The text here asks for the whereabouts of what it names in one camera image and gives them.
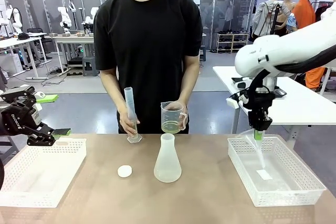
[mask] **white tray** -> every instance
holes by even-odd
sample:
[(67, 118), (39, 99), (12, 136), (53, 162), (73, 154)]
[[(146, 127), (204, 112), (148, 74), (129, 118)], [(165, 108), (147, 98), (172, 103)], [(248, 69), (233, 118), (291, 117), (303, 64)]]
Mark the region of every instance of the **white tray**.
[(86, 139), (26, 146), (5, 166), (0, 206), (55, 208), (86, 156)]
[(264, 137), (261, 150), (266, 175), (249, 136), (229, 138), (229, 156), (256, 207), (314, 205), (326, 187), (277, 137)]

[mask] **orange clothing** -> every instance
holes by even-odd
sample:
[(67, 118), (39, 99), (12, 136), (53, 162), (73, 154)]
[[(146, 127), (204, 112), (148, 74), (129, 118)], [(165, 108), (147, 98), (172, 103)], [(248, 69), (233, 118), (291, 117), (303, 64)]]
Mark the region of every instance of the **orange clothing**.
[[(315, 12), (309, 0), (300, 0), (292, 11), (298, 22), (298, 28), (304, 28), (316, 21)], [(316, 89), (320, 85), (324, 73), (324, 67), (315, 68), (306, 73), (306, 87)]]
[(315, 12), (308, 0), (300, 0), (292, 12), (298, 22), (299, 29), (315, 23)]

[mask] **man's right hand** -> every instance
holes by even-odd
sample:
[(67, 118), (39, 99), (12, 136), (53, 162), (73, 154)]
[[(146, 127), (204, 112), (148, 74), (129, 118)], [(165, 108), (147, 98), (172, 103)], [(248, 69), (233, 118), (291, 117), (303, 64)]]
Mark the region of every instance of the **man's right hand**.
[(134, 129), (134, 122), (128, 118), (127, 108), (119, 111), (120, 114), (120, 124), (123, 127), (124, 131), (130, 137), (134, 137), (137, 134), (137, 131)]

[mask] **beaker handle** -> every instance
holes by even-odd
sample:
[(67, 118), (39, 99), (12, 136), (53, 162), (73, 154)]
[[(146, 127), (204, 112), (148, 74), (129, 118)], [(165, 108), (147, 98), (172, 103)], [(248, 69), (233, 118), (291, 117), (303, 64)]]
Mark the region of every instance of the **beaker handle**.
[(184, 116), (184, 119), (183, 119), (183, 129), (182, 129), (182, 131), (183, 131), (186, 128), (186, 121), (187, 121), (188, 115), (186, 113), (183, 113), (183, 112), (181, 112), (180, 115)]

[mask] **shoe rack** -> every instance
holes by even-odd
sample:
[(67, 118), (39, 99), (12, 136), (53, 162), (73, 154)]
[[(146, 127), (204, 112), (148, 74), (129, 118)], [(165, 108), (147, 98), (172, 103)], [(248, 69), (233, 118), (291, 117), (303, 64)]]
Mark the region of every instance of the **shoe rack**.
[(237, 48), (238, 45), (245, 46), (248, 42), (248, 33), (226, 33), (217, 34), (217, 53), (238, 52), (241, 48)]

